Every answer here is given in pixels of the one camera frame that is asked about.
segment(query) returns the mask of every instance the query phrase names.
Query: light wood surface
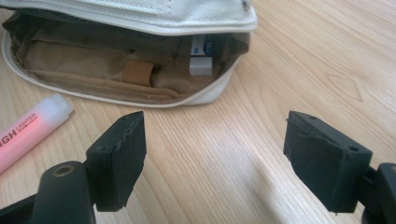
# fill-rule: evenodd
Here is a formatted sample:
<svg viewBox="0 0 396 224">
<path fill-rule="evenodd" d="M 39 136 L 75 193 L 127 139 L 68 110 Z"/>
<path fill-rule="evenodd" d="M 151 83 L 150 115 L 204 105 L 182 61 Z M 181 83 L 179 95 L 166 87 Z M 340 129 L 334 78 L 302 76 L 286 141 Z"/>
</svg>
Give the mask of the light wood surface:
<svg viewBox="0 0 396 224">
<path fill-rule="evenodd" d="M 354 214 L 329 213 L 294 174 L 282 152 L 286 118 L 296 110 L 325 120 L 370 148 L 374 168 L 396 162 L 396 3 L 254 7 L 251 50 L 215 103 L 147 109 L 65 95 L 75 113 L 0 174 L 0 208 L 36 193 L 51 166 L 85 161 L 116 119 L 143 110 L 143 174 L 127 207 L 97 213 L 97 223 L 360 223 L 362 205 Z M 0 130 L 52 94 L 0 59 Z"/>
</svg>

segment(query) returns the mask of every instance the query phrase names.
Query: wood grain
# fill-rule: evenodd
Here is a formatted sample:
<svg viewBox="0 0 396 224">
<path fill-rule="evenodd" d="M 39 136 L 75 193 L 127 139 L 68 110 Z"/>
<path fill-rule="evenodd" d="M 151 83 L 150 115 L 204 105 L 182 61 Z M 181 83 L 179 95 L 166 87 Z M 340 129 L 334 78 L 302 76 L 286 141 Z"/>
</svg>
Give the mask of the wood grain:
<svg viewBox="0 0 396 224">
<path fill-rule="evenodd" d="M 39 177 L 85 150 L 120 116 L 145 112 L 148 155 L 126 208 L 98 223 L 360 223 L 331 214 L 283 155 L 290 110 L 317 116 L 396 162 L 396 3 L 255 1 L 259 27 L 213 104 L 170 109 L 73 96 L 72 118 L 0 174 L 0 208 L 36 193 Z M 9 12 L 0 13 L 5 20 Z M 0 130 L 48 91 L 0 59 Z"/>
</svg>

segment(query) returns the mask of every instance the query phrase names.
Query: open pouch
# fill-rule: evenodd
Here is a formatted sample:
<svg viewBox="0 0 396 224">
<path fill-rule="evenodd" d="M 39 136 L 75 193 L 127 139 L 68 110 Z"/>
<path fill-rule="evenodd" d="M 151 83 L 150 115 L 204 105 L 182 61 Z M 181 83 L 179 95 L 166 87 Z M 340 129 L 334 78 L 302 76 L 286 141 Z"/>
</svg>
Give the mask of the open pouch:
<svg viewBox="0 0 396 224">
<path fill-rule="evenodd" d="M 222 30 L 213 29 L 215 24 L 205 28 L 202 24 L 206 21 L 195 25 L 195 29 L 191 22 L 183 24 L 186 20 L 175 23 L 180 26 L 160 26 L 150 19 L 141 19 L 145 13 L 153 13 L 145 12 L 151 8 L 142 6 L 146 1 L 75 2 L 89 3 L 103 11 L 121 7 L 121 15 L 132 11 L 140 19 L 128 18 L 131 23 L 115 24 L 106 16 L 98 20 L 94 16 L 88 18 L 87 12 L 78 14 L 69 9 L 30 6 L 35 1 L 0 0 L 0 6 L 15 10 L 3 24 L 7 30 L 3 40 L 4 58 L 18 75 L 37 85 L 124 105 L 169 107 L 205 104 L 217 99 L 241 55 L 248 52 L 248 30 L 255 22 L 241 26 L 244 28 L 235 25 L 230 28 L 233 26 L 223 21 L 218 25 Z M 247 9 L 246 3 L 238 3 L 242 13 L 253 10 Z M 152 6 L 158 20 L 164 6 Z M 116 18 L 111 13 L 107 16 Z M 134 20 L 140 23 L 133 26 Z M 191 74 L 191 46 L 197 36 L 205 40 L 202 47 L 206 56 L 210 56 L 210 74 Z"/>
</svg>

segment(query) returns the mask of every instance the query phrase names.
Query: wooden table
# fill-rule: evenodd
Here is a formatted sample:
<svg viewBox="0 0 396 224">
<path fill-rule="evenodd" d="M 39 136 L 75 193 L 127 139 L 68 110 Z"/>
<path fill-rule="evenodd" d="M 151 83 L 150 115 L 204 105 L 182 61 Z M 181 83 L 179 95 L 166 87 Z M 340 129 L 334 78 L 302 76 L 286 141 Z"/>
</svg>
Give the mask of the wooden table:
<svg viewBox="0 0 396 224">
<path fill-rule="evenodd" d="M 148 155 L 126 208 L 98 223 L 360 223 L 329 213 L 283 155 L 290 110 L 319 117 L 396 162 L 396 3 L 255 1 L 259 27 L 213 104 L 148 109 L 64 95 L 71 119 L 0 174 L 0 208 L 36 193 L 41 174 L 143 110 Z M 2 21 L 9 15 L 1 11 Z M 54 94 L 0 60 L 0 130 Z"/>
</svg>

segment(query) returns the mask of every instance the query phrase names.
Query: pink marker body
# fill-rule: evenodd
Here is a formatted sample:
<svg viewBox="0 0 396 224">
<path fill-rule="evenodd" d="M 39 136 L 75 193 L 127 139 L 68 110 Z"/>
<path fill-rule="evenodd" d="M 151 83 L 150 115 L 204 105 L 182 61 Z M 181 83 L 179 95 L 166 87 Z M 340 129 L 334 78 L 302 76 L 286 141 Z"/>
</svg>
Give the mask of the pink marker body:
<svg viewBox="0 0 396 224">
<path fill-rule="evenodd" d="M 0 132 L 0 174 L 64 123 L 72 111 L 73 107 L 55 94 Z"/>
</svg>

